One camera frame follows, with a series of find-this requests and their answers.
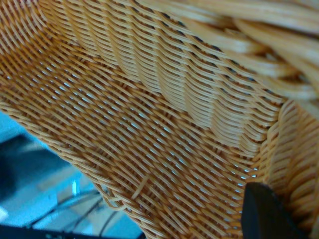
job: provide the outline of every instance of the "cable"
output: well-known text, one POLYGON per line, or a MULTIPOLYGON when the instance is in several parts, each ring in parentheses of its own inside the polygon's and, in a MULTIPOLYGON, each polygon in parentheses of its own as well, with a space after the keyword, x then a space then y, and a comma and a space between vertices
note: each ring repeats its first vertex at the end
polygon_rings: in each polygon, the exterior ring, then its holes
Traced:
POLYGON ((116 213, 118 213, 118 211, 114 211, 112 212, 112 214, 109 216, 109 218, 105 221, 100 233, 99 233, 99 237, 102 237, 102 234, 105 230, 105 228, 107 227, 107 225, 111 222, 111 220, 113 219, 113 217, 116 215, 116 213))
POLYGON ((99 195, 100 193, 96 190, 93 190, 93 191, 88 191, 88 192, 83 192, 83 193, 80 193, 76 196, 70 196, 66 199, 64 199, 63 201, 61 201, 60 203, 58 203, 58 205, 56 205, 53 209, 51 209, 49 212, 47 212, 46 214, 44 214, 43 216, 41 216, 40 218, 38 218, 37 220, 33 221, 32 223, 29 223, 26 225, 27 228, 32 228, 35 224, 37 224, 38 222, 42 221, 44 218, 46 218, 47 216, 49 216, 50 214, 54 213, 54 212, 57 212, 57 211, 60 211, 60 210, 64 210, 64 209, 68 209, 70 207, 73 207, 75 205, 78 205, 78 204, 81 204, 97 195, 99 195), (68 206, 65 206, 63 207, 62 205, 63 204, 66 204, 67 202, 71 201, 71 200, 74 200, 76 198, 80 198, 82 196, 86 196, 88 195, 87 197, 85 197, 84 199, 81 199, 81 200, 78 200, 76 201, 75 203, 71 204, 71 205, 68 205, 68 206))
POLYGON ((70 232, 74 231, 74 230, 77 228, 77 226, 78 226, 91 212, 93 212, 93 210, 96 209, 102 201, 103 201, 103 198, 100 198, 88 211, 86 211, 85 214, 83 214, 83 215, 82 215, 81 217, 79 217, 77 220, 75 220, 75 221, 69 223, 68 225, 66 225, 62 230, 65 231, 68 227, 70 227, 70 226, 72 226, 72 225, 74 224, 74 226, 73 226, 73 228, 72 228, 72 230, 71 230, 70 232))

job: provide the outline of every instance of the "tan wicker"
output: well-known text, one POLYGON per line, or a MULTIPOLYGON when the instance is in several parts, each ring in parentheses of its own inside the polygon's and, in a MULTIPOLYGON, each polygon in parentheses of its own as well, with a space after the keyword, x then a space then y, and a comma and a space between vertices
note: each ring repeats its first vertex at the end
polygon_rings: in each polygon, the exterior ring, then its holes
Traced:
POLYGON ((241 238, 248 181, 315 238, 317 6, 2 0, 0 109, 148 238, 241 238))

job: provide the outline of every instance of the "wicker basket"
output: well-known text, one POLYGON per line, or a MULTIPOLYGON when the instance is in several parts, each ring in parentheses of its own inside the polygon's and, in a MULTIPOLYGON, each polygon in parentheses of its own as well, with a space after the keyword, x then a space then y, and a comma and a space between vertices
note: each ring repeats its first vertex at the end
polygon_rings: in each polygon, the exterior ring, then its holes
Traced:
POLYGON ((2 0, 0 109, 150 239, 241 238, 248 181, 316 238, 318 5, 2 0))

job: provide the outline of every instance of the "black object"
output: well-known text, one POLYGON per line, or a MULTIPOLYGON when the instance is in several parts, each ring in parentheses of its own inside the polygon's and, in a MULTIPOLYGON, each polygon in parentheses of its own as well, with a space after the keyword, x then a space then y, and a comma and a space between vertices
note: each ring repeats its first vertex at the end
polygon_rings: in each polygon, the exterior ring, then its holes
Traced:
POLYGON ((308 239, 276 194, 261 183, 248 183, 241 225, 244 239, 308 239))
POLYGON ((101 239, 101 237, 74 233, 53 232, 28 228, 16 228, 0 225, 1 239, 101 239))

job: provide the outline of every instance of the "black plastic piece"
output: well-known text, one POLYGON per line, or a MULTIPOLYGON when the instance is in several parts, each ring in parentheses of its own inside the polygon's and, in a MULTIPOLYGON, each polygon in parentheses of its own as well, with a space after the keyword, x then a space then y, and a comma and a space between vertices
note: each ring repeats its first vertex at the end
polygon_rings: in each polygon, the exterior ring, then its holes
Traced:
POLYGON ((308 239, 276 194, 261 183, 246 186, 241 225, 244 239, 308 239))

